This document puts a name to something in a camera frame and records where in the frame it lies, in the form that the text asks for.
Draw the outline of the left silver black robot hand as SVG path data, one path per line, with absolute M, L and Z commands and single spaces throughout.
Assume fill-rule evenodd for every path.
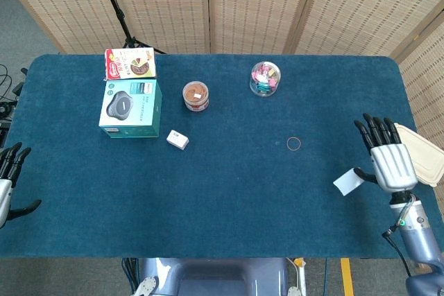
M 17 142 L 10 148 L 1 152 L 1 228 L 10 221 L 33 213 L 42 203 L 40 199 L 34 200 L 27 207 L 11 209 L 11 200 L 22 171 L 22 165 L 31 152 L 31 147 L 19 151 L 22 142 Z

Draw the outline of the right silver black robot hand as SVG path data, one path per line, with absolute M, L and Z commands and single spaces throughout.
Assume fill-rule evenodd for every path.
M 380 119 L 363 114 L 366 123 L 355 120 L 370 156 L 374 173 L 354 168 L 357 177 L 377 184 L 383 191 L 397 193 L 412 190 L 418 183 L 409 151 L 389 118 Z

